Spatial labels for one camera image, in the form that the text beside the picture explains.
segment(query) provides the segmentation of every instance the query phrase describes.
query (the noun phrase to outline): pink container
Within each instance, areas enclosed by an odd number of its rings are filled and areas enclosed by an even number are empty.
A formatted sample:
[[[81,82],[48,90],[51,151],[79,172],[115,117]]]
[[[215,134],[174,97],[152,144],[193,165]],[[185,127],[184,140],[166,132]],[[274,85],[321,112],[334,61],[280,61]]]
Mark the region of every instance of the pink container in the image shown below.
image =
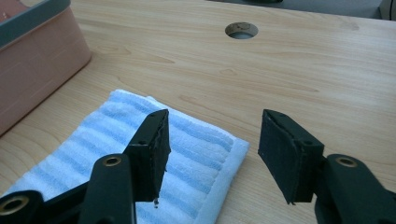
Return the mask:
[[[0,0],[0,135],[91,58],[70,0]]]

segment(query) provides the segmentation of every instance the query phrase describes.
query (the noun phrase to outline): striped towel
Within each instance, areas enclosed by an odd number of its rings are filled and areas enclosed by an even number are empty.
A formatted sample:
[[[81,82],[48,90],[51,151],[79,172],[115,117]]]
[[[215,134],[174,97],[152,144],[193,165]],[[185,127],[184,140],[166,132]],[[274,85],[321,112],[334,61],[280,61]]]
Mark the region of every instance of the striped towel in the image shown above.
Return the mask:
[[[57,150],[27,172],[7,192],[34,189],[51,199],[89,180],[93,164],[122,153],[146,115],[169,110],[172,148],[160,191],[160,206],[136,203],[138,223],[214,223],[228,188],[248,152],[248,142],[194,119],[152,97],[127,91],[85,118]]]

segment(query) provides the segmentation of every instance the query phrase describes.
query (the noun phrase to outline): light wood surface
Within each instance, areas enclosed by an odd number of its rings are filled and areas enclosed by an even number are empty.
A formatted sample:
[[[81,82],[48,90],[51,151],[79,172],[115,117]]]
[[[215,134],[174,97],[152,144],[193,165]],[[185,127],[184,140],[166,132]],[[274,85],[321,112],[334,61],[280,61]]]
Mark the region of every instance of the light wood surface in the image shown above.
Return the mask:
[[[124,89],[246,139],[218,223],[315,223],[257,154],[262,110],[288,114],[396,191],[396,23],[207,1],[74,0],[91,62],[0,139],[0,193]],[[225,27],[247,21],[249,40]]]

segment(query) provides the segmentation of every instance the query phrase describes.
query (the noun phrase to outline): wooden tabletop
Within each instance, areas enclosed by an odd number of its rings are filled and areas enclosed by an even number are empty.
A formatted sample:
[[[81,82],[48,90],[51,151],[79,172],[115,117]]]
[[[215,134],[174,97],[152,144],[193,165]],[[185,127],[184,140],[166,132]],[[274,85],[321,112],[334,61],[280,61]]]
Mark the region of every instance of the wooden tabletop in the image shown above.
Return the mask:
[[[262,110],[299,122],[396,191],[396,23],[208,1],[73,0],[91,62],[0,139],[0,193],[124,89],[250,143],[218,223],[315,223],[257,154]],[[227,25],[259,33],[232,39]]]

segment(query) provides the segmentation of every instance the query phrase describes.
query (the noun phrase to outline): folded towel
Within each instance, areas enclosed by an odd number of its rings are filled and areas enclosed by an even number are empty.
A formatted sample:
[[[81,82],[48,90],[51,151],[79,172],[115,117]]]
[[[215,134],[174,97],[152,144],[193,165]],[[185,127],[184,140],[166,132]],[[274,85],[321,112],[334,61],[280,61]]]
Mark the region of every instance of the folded towel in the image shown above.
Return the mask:
[[[136,203],[138,223],[214,223],[248,142],[194,119],[152,97],[111,92],[72,135],[27,172],[7,192],[34,189],[51,199],[89,180],[99,158],[121,153],[146,115],[169,110],[172,148],[160,191],[160,204]]]

